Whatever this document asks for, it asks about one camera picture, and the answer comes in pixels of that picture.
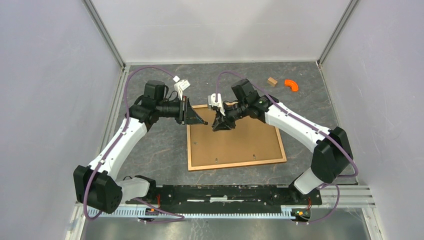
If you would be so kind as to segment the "wooden picture frame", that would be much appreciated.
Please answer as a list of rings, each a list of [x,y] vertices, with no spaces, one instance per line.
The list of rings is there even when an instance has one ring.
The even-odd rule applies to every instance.
[[[247,116],[236,122],[235,129],[213,131],[215,112],[206,104],[193,108],[208,125],[187,126],[189,171],[287,162],[278,128]]]

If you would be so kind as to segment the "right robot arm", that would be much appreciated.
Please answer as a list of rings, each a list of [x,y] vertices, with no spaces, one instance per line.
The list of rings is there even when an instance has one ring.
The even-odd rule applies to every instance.
[[[284,131],[311,151],[310,167],[291,183],[288,191],[293,203],[302,204],[312,190],[342,178],[348,165],[357,169],[348,135],[341,127],[330,129],[306,119],[268,93],[260,95],[260,88],[246,78],[231,89],[236,97],[234,104],[228,104],[218,92],[207,98],[208,107],[216,112],[214,132],[233,130],[236,121],[250,117]]]

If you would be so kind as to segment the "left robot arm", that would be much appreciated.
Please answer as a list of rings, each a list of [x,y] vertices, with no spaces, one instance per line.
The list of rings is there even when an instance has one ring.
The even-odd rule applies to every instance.
[[[118,132],[105,149],[88,166],[79,165],[73,172],[76,199],[86,207],[103,213],[113,213],[121,203],[139,198],[145,204],[157,198],[155,181],[135,176],[118,180],[117,175],[134,146],[160,118],[174,119],[179,125],[207,125],[193,109],[183,91],[188,80],[174,84],[177,96],[166,97],[169,87],[162,81],[150,80],[144,93],[128,108]]]

